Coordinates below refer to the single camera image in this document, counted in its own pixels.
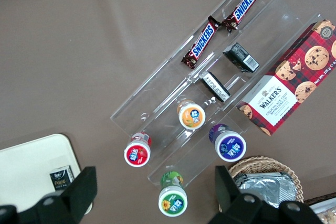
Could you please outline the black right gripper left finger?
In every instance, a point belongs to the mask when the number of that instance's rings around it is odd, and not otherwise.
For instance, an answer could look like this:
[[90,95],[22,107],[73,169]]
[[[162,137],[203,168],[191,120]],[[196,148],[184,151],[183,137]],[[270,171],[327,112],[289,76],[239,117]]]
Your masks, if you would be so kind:
[[97,192],[96,167],[87,166],[61,194],[61,198],[72,215],[85,215]]

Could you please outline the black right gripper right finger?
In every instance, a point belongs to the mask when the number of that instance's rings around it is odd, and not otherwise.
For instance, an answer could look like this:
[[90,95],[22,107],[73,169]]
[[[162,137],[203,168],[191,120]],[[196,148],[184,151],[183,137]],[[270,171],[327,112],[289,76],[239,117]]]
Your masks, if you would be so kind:
[[222,212],[227,211],[240,195],[239,189],[225,166],[215,167],[215,193]]

